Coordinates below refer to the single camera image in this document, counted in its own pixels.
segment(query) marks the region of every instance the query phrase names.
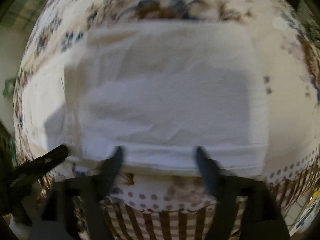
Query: white towel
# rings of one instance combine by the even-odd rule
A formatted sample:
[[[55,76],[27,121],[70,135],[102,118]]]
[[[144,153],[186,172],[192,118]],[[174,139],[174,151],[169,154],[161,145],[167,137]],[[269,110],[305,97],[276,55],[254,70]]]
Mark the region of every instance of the white towel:
[[[74,50],[64,69],[74,155],[100,161],[122,145],[129,170],[190,175],[200,145],[240,176],[262,171],[266,92],[241,26],[119,25],[89,31]]]

